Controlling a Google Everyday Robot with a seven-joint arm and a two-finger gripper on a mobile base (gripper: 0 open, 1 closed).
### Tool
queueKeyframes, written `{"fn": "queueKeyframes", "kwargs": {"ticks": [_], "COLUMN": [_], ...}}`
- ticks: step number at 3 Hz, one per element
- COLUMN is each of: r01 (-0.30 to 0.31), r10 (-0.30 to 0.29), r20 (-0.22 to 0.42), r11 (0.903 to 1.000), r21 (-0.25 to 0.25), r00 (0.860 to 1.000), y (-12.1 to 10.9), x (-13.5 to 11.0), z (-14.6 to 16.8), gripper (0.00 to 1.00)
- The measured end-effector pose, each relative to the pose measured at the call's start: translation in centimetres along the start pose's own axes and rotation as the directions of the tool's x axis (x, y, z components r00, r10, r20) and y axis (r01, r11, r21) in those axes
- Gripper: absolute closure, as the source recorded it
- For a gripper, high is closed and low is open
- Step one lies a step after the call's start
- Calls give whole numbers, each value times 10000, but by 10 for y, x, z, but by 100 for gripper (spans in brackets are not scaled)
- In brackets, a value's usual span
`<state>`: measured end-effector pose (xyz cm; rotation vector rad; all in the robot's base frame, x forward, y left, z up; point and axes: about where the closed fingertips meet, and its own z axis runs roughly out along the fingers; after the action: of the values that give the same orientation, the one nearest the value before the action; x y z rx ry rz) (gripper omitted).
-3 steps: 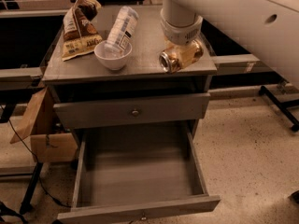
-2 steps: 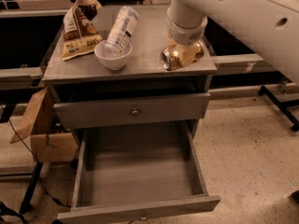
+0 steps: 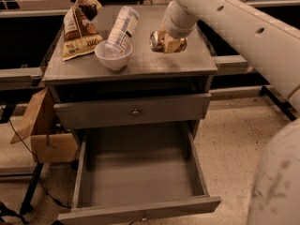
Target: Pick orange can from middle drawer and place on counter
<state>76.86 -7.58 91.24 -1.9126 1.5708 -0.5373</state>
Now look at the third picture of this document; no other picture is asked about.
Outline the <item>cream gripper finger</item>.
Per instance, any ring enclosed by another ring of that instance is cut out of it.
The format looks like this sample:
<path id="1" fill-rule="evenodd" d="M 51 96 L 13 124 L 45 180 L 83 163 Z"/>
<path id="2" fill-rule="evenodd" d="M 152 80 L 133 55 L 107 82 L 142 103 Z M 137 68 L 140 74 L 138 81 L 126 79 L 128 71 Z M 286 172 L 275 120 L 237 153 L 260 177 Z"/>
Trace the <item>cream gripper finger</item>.
<path id="1" fill-rule="evenodd" d="M 186 49 L 188 42 L 186 45 L 164 45 L 164 52 L 165 53 L 180 53 Z"/>

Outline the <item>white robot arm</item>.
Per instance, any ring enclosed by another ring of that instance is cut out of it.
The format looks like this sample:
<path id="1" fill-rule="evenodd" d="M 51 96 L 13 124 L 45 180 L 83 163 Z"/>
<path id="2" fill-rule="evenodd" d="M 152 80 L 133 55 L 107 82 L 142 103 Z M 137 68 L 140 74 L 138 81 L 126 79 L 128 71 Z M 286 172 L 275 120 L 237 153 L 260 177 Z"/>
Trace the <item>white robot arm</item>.
<path id="1" fill-rule="evenodd" d="M 239 0 L 172 0 L 167 33 L 185 38 L 196 21 L 209 25 L 295 108 L 299 108 L 300 32 Z M 300 119 L 262 151 L 254 174 L 247 225 L 300 225 Z"/>

